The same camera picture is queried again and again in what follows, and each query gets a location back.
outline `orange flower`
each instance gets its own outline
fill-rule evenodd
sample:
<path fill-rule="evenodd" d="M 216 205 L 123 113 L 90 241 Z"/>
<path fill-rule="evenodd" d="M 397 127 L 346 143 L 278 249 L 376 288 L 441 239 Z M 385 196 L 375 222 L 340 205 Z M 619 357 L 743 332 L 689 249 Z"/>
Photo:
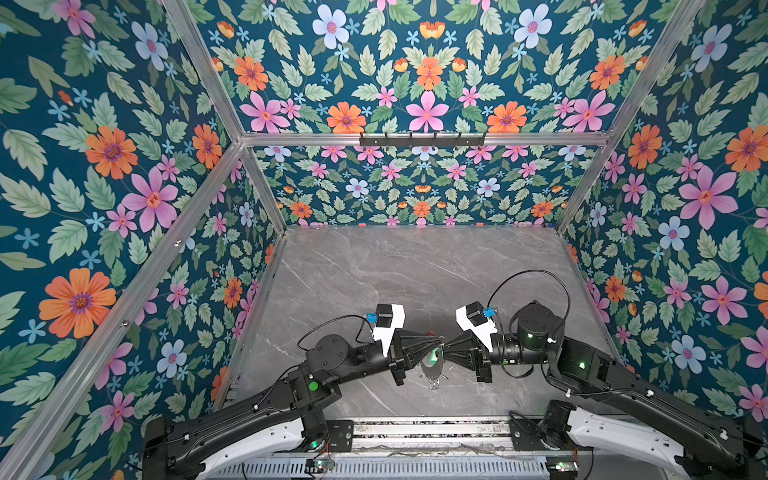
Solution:
<path fill-rule="evenodd" d="M 139 157 L 134 153 L 136 145 L 130 138 L 126 139 L 125 132 L 117 127 L 112 131 L 107 126 L 101 126 L 98 133 L 98 136 L 88 135 L 85 139 L 86 145 L 90 147 L 85 151 L 85 156 L 89 162 L 97 164 L 98 173 L 120 180 L 133 171 L 131 165 L 139 162 Z"/>
<path fill-rule="evenodd" d="M 592 80 L 592 88 L 595 90 L 598 88 L 605 90 L 610 87 L 619 81 L 619 75 L 624 73 L 626 67 L 623 55 L 620 55 L 618 58 L 616 55 L 611 55 L 605 61 L 601 61 L 589 77 Z"/>
<path fill-rule="evenodd" d="M 350 107 L 348 103 L 341 101 L 338 107 L 334 105 L 328 110 L 328 126 L 333 128 L 334 134 L 361 134 L 366 118 L 360 113 L 357 105 Z"/>
<path fill-rule="evenodd" d="M 608 298 L 612 301 L 619 303 L 624 299 L 624 292 L 627 291 L 627 287 L 624 285 L 624 281 L 621 278 L 612 276 L 605 283 L 605 293 L 608 294 Z"/>
<path fill-rule="evenodd" d="M 40 319 L 53 320 L 48 331 L 59 338 L 64 338 L 74 328 L 74 337 L 81 339 L 94 332 L 94 323 L 101 321 L 109 313 L 107 305 L 115 301 L 114 288 L 107 288 L 109 279 L 102 272 L 96 272 L 91 278 L 87 268 L 74 268 L 69 271 L 69 281 L 57 276 L 45 287 L 45 292 L 54 299 L 40 302 Z"/>
<path fill-rule="evenodd" d="M 424 90 L 432 90 L 435 85 L 440 84 L 442 67 L 438 65 L 437 58 L 427 57 L 416 69 L 416 74 L 419 76 L 416 79 L 419 85 L 423 86 Z"/>
<path fill-rule="evenodd" d="M 415 207 L 413 207 L 413 213 L 418 215 L 421 218 L 426 217 L 429 215 L 429 209 L 432 207 L 429 206 L 426 202 L 418 202 Z"/>
<path fill-rule="evenodd" d="M 492 134 L 517 133 L 528 121 L 528 117 L 523 117 L 527 112 L 525 107 L 518 106 L 516 101 L 508 102 L 506 108 L 499 105 L 494 109 L 494 114 L 488 117 L 488 131 Z"/>
<path fill-rule="evenodd" d="M 216 24 L 219 27 L 219 31 L 227 38 L 235 36 L 235 27 L 226 22 L 219 22 Z"/>
<path fill-rule="evenodd" d="M 645 20 L 638 20 L 633 23 L 632 26 L 629 27 L 629 36 L 632 38 L 637 37 L 643 30 L 645 30 L 645 25 L 648 25 L 648 22 Z"/>
<path fill-rule="evenodd" d="M 424 38 L 440 38 L 445 33 L 445 24 L 443 22 L 423 22 L 419 25 L 419 31 Z"/>
<path fill-rule="evenodd" d="M 244 60 L 238 57 L 235 63 L 237 64 L 234 68 L 235 75 L 239 75 L 237 80 L 241 84 L 253 91 L 266 89 L 266 84 L 270 83 L 270 78 L 264 73 L 264 66 L 261 65 L 261 62 L 253 63 L 253 59 L 246 56 Z"/>
<path fill-rule="evenodd" d="M 576 247 L 569 243 L 568 252 L 571 254 L 571 258 L 574 259 L 574 262 L 578 263 L 578 251 L 576 250 Z"/>
<path fill-rule="evenodd" d="M 453 68 L 453 71 L 464 71 L 467 68 L 467 62 L 463 58 L 456 57 L 453 59 L 453 63 L 451 63 L 451 68 Z"/>
<path fill-rule="evenodd" d="M 659 154 L 656 152 L 661 148 L 661 137 L 659 137 L 659 127 L 646 125 L 642 130 L 632 137 L 632 145 L 629 147 L 630 165 L 644 169 L 648 164 L 656 161 Z"/>
<path fill-rule="evenodd" d="M 404 58 L 400 58 L 398 61 L 395 62 L 395 70 L 399 72 L 404 72 L 408 70 L 408 61 Z"/>
<path fill-rule="evenodd" d="M 234 308 L 237 303 L 240 302 L 240 294 L 243 292 L 243 283 L 240 279 L 234 277 L 227 282 L 227 286 L 224 288 L 224 305 L 228 308 Z"/>
<path fill-rule="evenodd" d="M 290 210 L 291 213 L 298 218 L 309 218 L 312 216 L 312 209 L 304 202 L 293 202 L 293 205 L 290 206 Z"/>
<path fill-rule="evenodd" d="M 219 136 L 210 129 L 210 125 L 197 125 L 194 128 L 196 136 L 192 137 L 192 146 L 197 149 L 197 159 L 205 167 L 211 169 L 219 163 L 221 157 L 221 145 Z"/>
<path fill-rule="evenodd" d="M 760 168 L 761 161 L 768 161 L 768 126 L 758 125 L 756 130 L 752 127 L 739 132 L 739 137 L 734 138 L 728 144 L 730 153 L 725 156 L 725 163 L 733 166 L 733 171 L 741 172 L 746 168 L 748 172 L 754 172 Z"/>
<path fill-rule="evenodd" d="M 544 200 L 531 207 L 531 213 L 534 217 L 546 217 L 552 213 L 552 209 L 554 209 L 554 204 L 548 200 Z"/>
<path fill-rule="evenodd" d="M 768 272 L 763 273 L 763 280 L 768 283 Z M 763 302 L 757 307 L 757 309 L 768 318 L 768 285 L 765 283 L 758 283 L 755 285 L 755 298 L 762 300 Z"/>
<path fill-rule="evenodd" d="M 216 375 L 216 378 L 214 378 L 214 389 L 210 391 L 211 402 L 216 402 L 216 399 L 219 398 L 219 389 L 221 388 L 221 384 L 224 382 L 224 378 L 227 376 L 227 370 L 228 368 L 226 366 L 221 367 L 218 375 Z"/>
<path fill-rule="evenodd" d="M 270 264 L 270 260 L 272 260 L 272 254 L 275 253 L 275 244 L 272 243 L 266 248 L 266 256 L 264 257 L 264 263 L 266 265 Z"/>

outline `pink flower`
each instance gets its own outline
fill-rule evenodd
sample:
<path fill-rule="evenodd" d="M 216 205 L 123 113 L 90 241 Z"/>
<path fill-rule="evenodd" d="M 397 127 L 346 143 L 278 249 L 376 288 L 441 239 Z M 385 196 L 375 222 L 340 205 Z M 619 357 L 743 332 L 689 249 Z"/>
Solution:
<path fill-rule="evenodd" d="M 720 276 L 715 282 L 717 290 L 710 285 L 702 285 L 701 292 L 714 300 L 707 300 L 701 306 L 701 309 L 705 312 L 714 312 L 717 310 L 717 319 L 723 325 L 727 325 L 730 321 L 730 314 L 732 313 L 739 318 L 746 318 L 746 310 L 743 306 L 736 303 L 739 300 L 744 300 L 746 296 L 746 290 L 737 286 L 730 291 L 728 290 L 728 280 L 725 280 L 724 276 Z"/>
<path fill-rule="evenodd" d="M 704 164 L 699 162 L 699 156 L 695 154 L 691 158 L 683 157 L 683 166 L 678 168 L 677 172 L 683 175 L 680 177 L 683 182 L 688 180 L 688 177 L 696 180 L 696 170 L 701 170 L 703 166 Z"/>
<path fill-rule="evenodd" d="M 376 98 L 379 99 L 379 106 L 386 105 L 387 107 L 392 107 L 392 102 L 397 101 L 397 97 L 395 96 L 395 89 L 390 88 L 389 90 L 386 89 L 386 87 L 382 87 L 382 90 L 376 94 Z"/>
<path fill-rule="evenodd" d="M 266 127 L 266 131 L 271 134 L 276 134 L 279 130 L 278 127 L 289 127 L 290 122 L 285 117 L 280 117 L 280 102 L 277 100 L 270 100 L 264 106 L 264 100 L 261 95 L 255 91 L 250 92 L 250 101 L 253 106 L 248 104 L 242 104 L 240 110 L 249 117 L 255 117 L 250 121 L 250 128 L 253 131 L 262 131 Z"/>
<path fill-rule="evenodd" d="M 149 170 L 149 184 L 138 174 L 131 175 L 131 182 L 141 195 L 126 195 L 123 205 L 134 212 L 144 211 L 139 219 L 141 231 L 152 230 L 155 217 L 162 227 L 170 227 L 171 222 L 176 220 L 176 209 L 168 202 L 176 199 L 179 190 L 173 185 L 163 187 L 163 174 L 156 167 Z"/>
<path fill-rule="evenodd" d="M 318 177 L 320 180 L 326 177 L 328 174 L 328 170 L 326 169 L 325 164 L 319 164 L 318 162 L 315 162 L 315 164 L 310 167 L 310 171 L 312 171 L 313 177 Z"/>
<path fill-rule="evenodd" d="M 765 363 L 766 372 L 768 372 L 768 329 L 766 327 L 761 326 L 757 329 L 757 340 L 751 336 L 745 336 L 741 339 L 742 345 L 753 352 L 757 352 L 746 358 L 746 364 L 754 369 L 759 369 Z"/>
<path fill-rule="evenodd" d="M 109 361 L 107 366 L 101 370 L 101 373 L 98 374 L 98 377 L 96 377 L 96 383 L 94 384 L 96 386 L 96 390 L 101 390 L 105 385 L 107 385 L 107 382 L 109 381 L 110 370 L 112 370 L 112 373 L 115 375 L 125 375 L 125 362 L 118 359 L 126 356 L 132 348 L 134 348 L 134 344 L 131 342 L 126 342 L 122 343 L 118 349 L 114 351 L 112 354 L 112 359 Z"/>
<path fill-rule="evenodd" d="M 629 181 L 621 188 L 621 191 L 627 193 L 624 195 L 625 202 L 629 203 L 632 200 L 635 205 L 640 203 L 640 194 L 648 191 L 648 187 L 642 184 L 644 178 L 645 174 L 639 174 L 636 177 L 634 174 L 629 174 Z"/>
<path fill-rule="evenodd" d="M 67 21 L 69 31 L 73 35 L 80 35 L 80 30 L 87 36 L 96 38 L 93 28 L 89 23 L 96 22 L 96 17 L 86 9 L 80 9 L 80 0 L 58 0 L 58 3 L 51 5 L 51 10 L 56 15 Z"/>
<path fill-rule="evenodd" d="M 369 164 L 373 165 L 376 163 L 376 159 L 384 157 L 384 152 L 379 151 L 379 147 L 357 147 L 355 146 L 355 150 L 358 152 L 362 152 L 360 155 L 357 156 L 357 161 L 368 161 Z"/>
<path fill-rule="evenodd" d="M 683 301 L 690 300 L 690 293 L 685 293 L 686 288 L 688 288 L 688 282 L 678 283 L 674 278 L 670 278 L 670 285 L 664 286 L 664 293 L 668 295 L 667 303 L 670 305 L 674 303 L 679 309 L 683 308 Z"/>
<path fill-rule="evenodd" d="M 330 146 L 330 147 L 323 147 L 323 152 L 320 153 L 320 155 L 323 158 L 331 157 L 331 161 L 333 163 L 336 163 L 339 161 L 339 158 L 346 158 L 346 152 L 344 151 L 344 146 Z"/>
<path fill-rule="evenodd" d="M 624 345 L 625 343 L 629 342 L 629 337 L 632 335 L 628 330 L 626 326 L 620 326 L 616 329 L 616 338 L 619 339 L 619 343 L 621 345 Z"/>
<path fill-rule="evenodd" d="M 575 103 L 576 100 L 568 100 L 568 97 L 563 98 L 562 103 L 554 106 L 554 115 L 552 116 L 565 118 L 566 115 L 573 113 Z"/>
<path fill-rule="evenodd" d="M 752 385 L 750 392 L 746 386 L 740 386 L 739 392 L 744 397 L 739 400 L 739 406 L 745 410 L 752 410 L 752 417 L 756 422 L 762 422 L 768 418 L 768 396 L 763 396 L 763 389 L 756 383 Z"/>
<path fill-rule="evenodd" d="M 301 113 L 299 113 L 299 110 L 301 110 L 301 105 L 294 105 L 293 99 L 291 98 L 289 98 L 288 101 L 280 101 L 280 113 L 288 114 L 288 120 L 301 118 Z"/>
<path fill-rule="evenodd" d="M 190 289 L 184 286 L 184 282 L 172 283 L 170 285 L 170 295 L 165 299 L 166 302 L 174 303 L 174 310 L 179 308 L 179 303 L 187 305 L 187 294 Z"/>
<path fill-rule="evenodd" d="M 466 165 L 459 165 L 458 162 L 456 162 L 453 167 L 448 167 L 448 178 L 458 180 L 461 177 L 466 177 L 467 172 L 464 171 L 466 169 Z"/>
<path fill-rule="evenodd" d="M 170 181 L 176 182 L 176 176 L 181 173 L 181 170 L 176 166 L 176 159 L 171 157 L 170 160 L 168 160 L 168 157 L 163 155 L 161 160 L 162 161 L 156 165 L 156 168 L 163 172 L 163 180 L 168 180 L 170 178 Z"/>
<path fill-rule="evenodd" d="M 392 161 L 388 167 L 386 165 L 382 166 L 382 178 L 386 178 L 389 181 L 392 181 L 393 178 L 400 178 L 398 172 L 401 170 L 402 168 L 397 168 L 395 166 L 395 161 Z"/>
<path fill-rule="evenodd" d="M 482 147 L 470 147 L 467 152 L 467 158 L 474 158 L 475 165 L 477 165 L 483 160 L 491 160 L 490 152 L 494 150 L 496 150 L 496 146 L 483 145 Z"/>
<path fill-rule="evenodd" d="M 527 157 L 528 151 L 525 150 L 528 148 L 528 145 L 506 145 L 505 148 L 507 149 L 502 157 L 510 157 L 509 160 L 511 160 L 513 163 L 518 160 L 519 157 Z"/>
<path fill-rule="evenodd" d="M 697 175 L 699 187 L 694 187 L 692 184 L 680 187 L 680 196 L 686 200 L 693 200 L 680 211 L 680 218 L 685 220 L 693 218 L 701 210 L 699 224 L 705 230 L 709 230 L 715 223 L 713 208 L 722 214 L 729 214 L 739 207 L 733 197 L 720 195 L 736 182 L 736 172 L 720 175 L 714 184 L 712 176 L 712 170 L 709 167 L 702 167 Z"/>
<path fill-rule="evenodd" d="M 221 237 L 221 234 L 227 231 L 227 219 L 221 216 L 221 212 L 211 219 L 214 221 L 214 232 Z"/>
<path fill-rule="evenodd" d="M 587 126 L 592 131 L 600 130 L 600 127 L 603 126 L 603 121 L 599 117 L 611 113 L 614 108 L 616 108 L 616 105 L 614 104 L 603 105 L 602 103 L 604 101 L 605 90 L 602 90 L 595 95 L 590 104 L 588 104 L 585 99 L 579 98 L 576 100 L 576 105 L 574 106 L 576 114 L 566 118 L 563 125 L 566 127 L 573 127 L 576 125 L 574 131 L 585 131 L 587 130 Z"/>
<path fill-rule="evenodd" d="M 478 93 L 477 87 L 472 87 L 471 89 L 465 88 L 462 90 L 463 95 L 458 98 L 458 101 L 464 102 L 464 108 L 467 108 L 469 105 L 477 105 L 478 99 L 480 98 L 480 94 Z"/>
<path fill-rule="evenodd" d="M 632 235 L 637 230 L 638 219 L 637 215 L 633 215 L 632 212 L 628 213 L 625 218 L 621 219 L 621 222 L 624 224 L 621 231 L 627 232 L 627 235 Z"/>
<path fill-rule="evenodd" d="M 152 292 L 152 295 L 150 295 L 150 297 L 147 299 L 147 302 L 144 304 L 144 308 L 141 309 L 138 315 L 136 315 L 136 318 L 134 319 L 136 325 L 141 325 L 144 323 L 144 312 L 149 313 L 150 315 L 157 313 L 157 305 L 155 305 L 154 302 L 151 302 L 150 300 L 156 299 L 159 293 L 159 288 L 154 289 L 154 292 Z"/>
<path fill-rule="evenodd" d="M 408 129 L 415 131 L 424 127 L 424 133 L 427 133 L 429 127 L 432 127 L 433 130 L 442 130 L 442 120 L 438 117 L 445 115 L 448 111 L 448 105 L 435 105 L 435 94 L 431 90 L 427 90 L 422 94 L 421 107 L 417 104 L 410 104 L 406 107 L 406 110 L 415 117 L 411 120 Z"/>
<path fill-rule="evenodd" d="M 611 179 L 611 183 L 615 184 L 619 175 L 624 173 L 624 154 L 616 155 L 616 152 L 611 154 L 611 159 L 605 164 L 605 180 Z"/>
<path fill-rule="evenodd" d="M 116 392 L 112 399 L 113 405 L 101 407 L 101 416 L 104 421 L 101 423 L 101 433 L 106 432 L 114 425 L 114 430 L 119 432 L 123 429 L 123 419 L 134 416 L 134 407 L 129 406 L 134 401 L 134 394 L 129 393 L 123 398 L 123 392 Z"/>
<path fill-rule="evenodd" d="M 536 160 L 531 160 L 530 162 L 523 164 L 522 168 L 520 169 L 520 174 L 523 176 L 523 178 L 527 176 L 533 176 L 536 175 L 536 170 L 538 170 L 538 165 L 536 164 Z"/>
<path fill-rule="evenodd" d="M 126 212 L 123 204 L 118 205 L 117 212 L 113 210 L 108 211 L 107 217 L 112 220 L 112 223 L 109 224 L 109 231 L 116 232 L 120 230 L 120 236 L 123 238 L 128 236 L 129 230 L 136 230 L 136 224 L 131 221 L 136 217 L 136 212 Z"/>
<path fill-rule="evenodd" d="M 608 316 L 608 312 L 606 312 L 605 309 L 607 309 L 611 305 L 611 300 L 608 299 L 607 297 L 600 298 L 600 290 L 598 290 L 597 288 L 595 288 L 591 292 L 592 292 L 592 301 L 594 301 L 594 306 L 598 308 L 598 313 L 600 313 L 600 318 L 603 319 L 603 322 L 610 323 L 611 318 Z"/>

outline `gray marble surface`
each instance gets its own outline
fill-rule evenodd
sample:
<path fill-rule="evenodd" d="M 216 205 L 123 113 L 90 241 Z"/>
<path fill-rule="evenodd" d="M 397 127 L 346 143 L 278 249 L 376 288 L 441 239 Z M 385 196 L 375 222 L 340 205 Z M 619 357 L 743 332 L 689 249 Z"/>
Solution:
<path fill-rule="evenodd" d="M 611 351 L 604 324 L 551 228 L 345 227 L 289 230 L 286 235 L 256 341 L 247 351 L 238 400 L 265 389 L 286 367 L 301 362 L 296 341 L 328 319 L 347 313 L 365 316 L 377 303 L 401 303 L 406 329 L 452 339 L 461 332 L 455 323 L 457 308 L 474 301 L 485 304 L 501 281 L 530 268 L 550 270 L 570 290 L 566 335 Z M 493 305 L 506 327 L 511 315 L 532 300 L 558 315 L 565 312 L 560 285 L 541 273 L 511 280 Z M 344 322 L 311 335 L 303 345 L 314 346 L 329 333 L 352 342 L 359 322 Z M 520 374 L 526 368 L 509 369 Z M 326 409 L 326 416 L 506 415 L 510 409 L 542 414 L 549 399 L 564 399 L 538 369 L 526 379 L 512 379 L 496 366 L 494 382 L 482 384 L 474 372 L 450 362 L 443 373 L 448 378 L 434 391 L 420 369 L 407 372 L 400 387 L 388 373 L 345 384 L 343 398 Z M 582 403 L 597 413 L 611 412 L 592 400 Z"/>

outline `black cable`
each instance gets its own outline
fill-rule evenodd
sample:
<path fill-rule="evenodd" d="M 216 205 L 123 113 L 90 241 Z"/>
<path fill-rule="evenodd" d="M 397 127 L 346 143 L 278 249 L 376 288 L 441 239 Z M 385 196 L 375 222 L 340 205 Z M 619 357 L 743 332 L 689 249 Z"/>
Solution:
<path fill-rule="evenodd" d="M 309 350 L 308 350 L 308 349 L 305 349 L 304 347 L 302 347 L 302 346 L 301 346 L 301 341 L 302 341 L 302 340 L 304 340 L 306 337 L 308 337 L 308 336 L 312 335 L 312 334 L 313 334 L 313 333 L 315 333 L 317 330 L 319 330 L 319 329 L 323 328 L 324 326 L 326 326 L 326 325 L 329 325 L 329 324 L 331 324 L 331 323 L 333 323 L 333 322 L 335 322 L 335 321 L 337 321 L 337 320 L 341 320 L 341 319 L 345 319 L 345 318 L 353 318 L 353 317 L 354 317 L 354 318 L 359 318 L 359 319 L 361 319 L 363 322 L 365 322 L 365 323 L 368 323 L 368 322 L 367 322 L 367 320 L 366 320 L 366 319 L 364 319 L 364 318 L 362 318 L 360 315 L 350 314 L 350 315 L 343 315 L 343 316 L 338 316 L 338 317 L 336 317 L 335 319 L 330 319 L 330 320 L 328 320 L 328 321 L 327 321 L 327 322 L 325 322 L 325 323 L 321 323 L 321 324 L 319 324 L 319 325 L 318 325 L 318 326 L 316 326 L 315 328 L 311 329 L 309 332 L 305 333 L 305 334 L 304 334 L 304 336 L 303 336 L 303 337 L 301 337 L 301 338 L 299 339 L 299 341 L 298 341 L 298 342 L 296 342 L 296 346 L 297 346 L 297 347 L 299 347 L 300 349 L 304 350 L 305 352 L 309 352 Z M 371 333 L 373 333 L 373 327 L 371 326 L 371 324 L 370 324 L 370 323 L 368 323 L 368 328 L 370 328 L 370 329 L 371 329 Z"/>

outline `floral wallpaper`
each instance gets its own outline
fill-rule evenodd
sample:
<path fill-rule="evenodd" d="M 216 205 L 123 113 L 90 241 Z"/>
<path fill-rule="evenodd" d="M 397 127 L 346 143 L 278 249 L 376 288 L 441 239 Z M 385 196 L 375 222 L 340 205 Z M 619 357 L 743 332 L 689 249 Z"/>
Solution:
<path fill-rule="evenodd" d="M 256 154 L 289 224 L 551 226 L 594 148 L 270 146 Z"/>
<path fill-rule="evenodd" d="M 604 130 L 677 4 L 202 3 L 190 8 L 243 125 L 347 134 Z"/>
<path fill-rule="evenodd" d="M 5 2 L 0 57 L 5 455 L 229 141 L 157 2 Z M 222 187 L 39 478 L 133 478 L 124 465 L 150 415 L 181 396 L 178 415 L 208 408 L 273 235 L 243 175 Z"/>
<path fill-rule="evenodd" d="M 765 2 L 709 2 L 568 231 L 627 367 L 768 417 Z"/>

